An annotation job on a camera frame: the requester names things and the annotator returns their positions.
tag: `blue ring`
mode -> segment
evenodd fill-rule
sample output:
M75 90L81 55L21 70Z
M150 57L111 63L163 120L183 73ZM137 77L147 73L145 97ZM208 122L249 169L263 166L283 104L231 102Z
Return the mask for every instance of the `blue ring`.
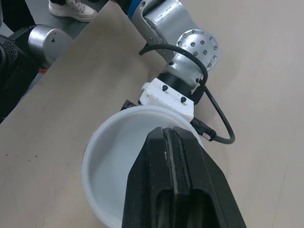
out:
M137 8L137 6L139 5L139 3L141 2L142 0L133 0L131 2L131 5L129 7L129 10L128 10L128 18L130 19L130 21L132 21L132 17L133 17L133 14Z

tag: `cable connector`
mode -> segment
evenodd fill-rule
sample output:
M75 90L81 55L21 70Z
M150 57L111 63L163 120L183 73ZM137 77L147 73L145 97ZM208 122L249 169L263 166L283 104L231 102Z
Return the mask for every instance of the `cable connector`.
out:
M208 141L213 141L213 139L217 136L216 131L208 127L204 122L197 118L194 118L190 124L194 127L199 135L203 136Z

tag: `black pants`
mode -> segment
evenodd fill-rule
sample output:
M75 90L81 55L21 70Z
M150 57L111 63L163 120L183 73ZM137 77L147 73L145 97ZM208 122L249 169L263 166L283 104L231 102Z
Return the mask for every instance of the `black pants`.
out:
M50 0L52 3L56 3L59 5L64 5L66 3L66 0Z
M13 32L22 27L35 25L25 0L1 0L3 22Z

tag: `gray floor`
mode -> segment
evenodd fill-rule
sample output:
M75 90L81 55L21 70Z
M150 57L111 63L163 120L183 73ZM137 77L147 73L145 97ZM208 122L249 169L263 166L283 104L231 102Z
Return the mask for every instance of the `gray floor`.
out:
M25 0L25 2L27 3L36 24L49 25L62 29L73 38L76 38L87 25L87 23L82 23L72 18L59 18L53 16L48 11L48 0ZM99 0L98 2L81 0L81 2L98 12L108 0ZM12 31L6 25L3 25L0 29L0 33L5 36L10 36Z

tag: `person's foot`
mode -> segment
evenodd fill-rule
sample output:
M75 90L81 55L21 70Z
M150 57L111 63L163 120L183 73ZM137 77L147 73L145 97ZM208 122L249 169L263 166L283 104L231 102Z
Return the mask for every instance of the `person's foot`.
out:
M54 16L71 17L81 22L90 22L96 15L96 10L83 4L80 0L66 0L65 5L48 1L48 9Z

